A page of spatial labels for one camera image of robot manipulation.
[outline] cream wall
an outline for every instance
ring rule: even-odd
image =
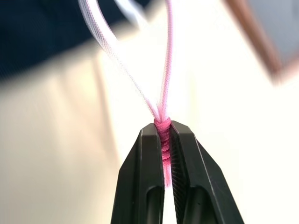
[[[299,77],[273,84],[222,2],[177,8],[171,118],[220,165],[245,223],[299,222]],[[114,31],[135,77],[158,94],[164,5],[149,14],[146,30]],[[95,41],[1,84],[0,223],[109,223],[118,169],[150,122]],[[174,223],[168,195],[165,216]]]

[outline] knot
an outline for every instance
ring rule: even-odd
[[[161,150],[162,150],[162,162],[163,167],[170,165],[170,126],[171,119],[160,122],[157,119],[154,119],[154,124],[157,128],[160,141],[161,141]]]

